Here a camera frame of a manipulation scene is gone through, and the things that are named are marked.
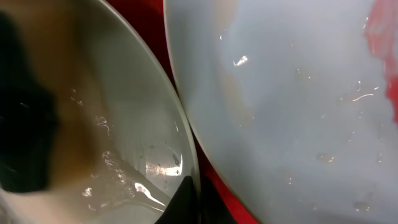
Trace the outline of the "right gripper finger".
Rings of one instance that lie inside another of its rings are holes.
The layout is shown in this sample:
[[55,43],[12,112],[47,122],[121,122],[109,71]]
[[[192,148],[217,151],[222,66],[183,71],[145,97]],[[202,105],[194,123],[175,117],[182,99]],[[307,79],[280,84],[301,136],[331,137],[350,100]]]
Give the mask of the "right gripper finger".
[[185,176],[164,213],[155,224],[198,223],[197,193],[191,176]]

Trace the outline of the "light blue plate front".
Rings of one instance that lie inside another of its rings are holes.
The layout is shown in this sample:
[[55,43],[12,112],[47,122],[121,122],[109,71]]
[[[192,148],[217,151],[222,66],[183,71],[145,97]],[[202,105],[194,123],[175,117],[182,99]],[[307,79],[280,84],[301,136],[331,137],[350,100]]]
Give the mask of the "light blue plate front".
[[156,223],[197,179],[177,94],[106,1],[1,2],[1,222]]

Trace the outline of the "white plate with red stain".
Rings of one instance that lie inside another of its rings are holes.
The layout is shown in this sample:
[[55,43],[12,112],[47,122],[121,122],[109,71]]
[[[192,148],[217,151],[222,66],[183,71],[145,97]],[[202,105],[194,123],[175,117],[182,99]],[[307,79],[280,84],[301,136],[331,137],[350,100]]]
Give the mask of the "white plate with red stain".
[[264,223],[397,222],[397,2],[164,2],[209,161]]

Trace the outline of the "red plastic tray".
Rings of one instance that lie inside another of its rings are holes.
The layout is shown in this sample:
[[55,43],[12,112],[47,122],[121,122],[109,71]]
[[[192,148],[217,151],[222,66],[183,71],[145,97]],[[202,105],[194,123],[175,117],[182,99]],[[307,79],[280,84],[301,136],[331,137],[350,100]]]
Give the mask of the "red plastic tray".
[[[163,1],[109,0],[108,2],[143,38],[143,41],[160,62],[172,86],[176,87],[167,52]],[[197,179],[193,179],[193,182],[195,181],[200,185],[196,191],[198,223],[255,224],[256,219],[231,193],[216,173],[191,129],[188,129],[188,136],[192,138],[194,143],[193,151],[199,167],[199,175]]]

